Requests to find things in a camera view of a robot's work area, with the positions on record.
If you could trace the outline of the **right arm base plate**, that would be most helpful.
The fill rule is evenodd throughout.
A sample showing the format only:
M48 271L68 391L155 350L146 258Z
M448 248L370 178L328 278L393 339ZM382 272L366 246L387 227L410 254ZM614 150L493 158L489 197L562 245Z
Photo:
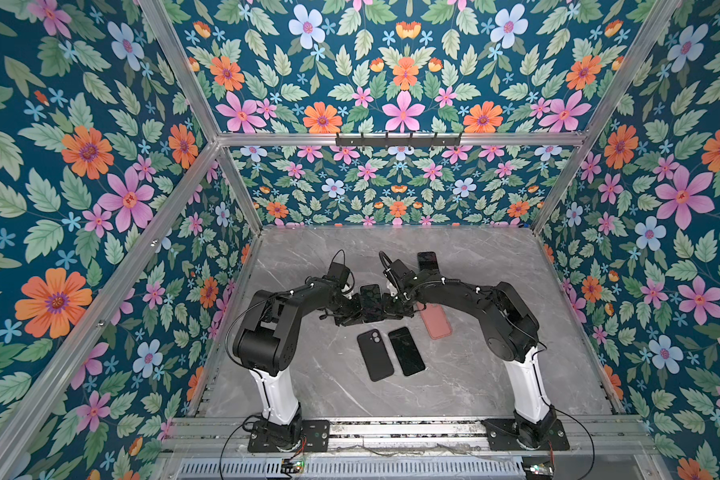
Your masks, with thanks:
M570 450L563 424L556 417L538 424L515 418L484 419L481 424L486 429L487 441L493 451Z

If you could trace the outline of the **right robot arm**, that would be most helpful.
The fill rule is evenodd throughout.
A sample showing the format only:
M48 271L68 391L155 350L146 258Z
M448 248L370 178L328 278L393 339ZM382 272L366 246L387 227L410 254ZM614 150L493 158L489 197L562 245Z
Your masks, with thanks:
M538 365L540 324L511 284L476 285L448 278L435 259L421 263L417 272L383 251L379 259L393 287L394 306L407 312L419 305L439 305L477 320L488 349L504 362L517 422L540 425L556 420Z

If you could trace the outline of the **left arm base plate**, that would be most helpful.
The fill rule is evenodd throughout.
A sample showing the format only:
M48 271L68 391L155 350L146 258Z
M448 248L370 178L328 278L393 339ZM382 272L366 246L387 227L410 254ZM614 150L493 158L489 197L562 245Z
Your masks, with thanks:
M331 423L328 420L295 419L292 424L278 425L258 420L249 437L249 453L326 452Z

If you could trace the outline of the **purple edged smartphone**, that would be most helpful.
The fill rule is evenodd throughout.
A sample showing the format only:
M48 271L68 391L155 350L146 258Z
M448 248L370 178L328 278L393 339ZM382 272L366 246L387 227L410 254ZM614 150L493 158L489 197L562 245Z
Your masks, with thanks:
M360 288L360 307L364 323L383 321L385 318L383 298L378 284Z

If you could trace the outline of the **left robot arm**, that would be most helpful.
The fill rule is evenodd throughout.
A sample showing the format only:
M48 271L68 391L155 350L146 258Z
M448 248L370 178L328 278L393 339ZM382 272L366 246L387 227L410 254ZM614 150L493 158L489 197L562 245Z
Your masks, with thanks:
M260 290L252 298L232 343L232 354L256 382L265 420L278 426L296 421L300 404L290 364L302 320L319 311L339 326L357 322L361 307L353 298L353 280L345 264L333 261L320 277L311 276L302 285L279 292Z

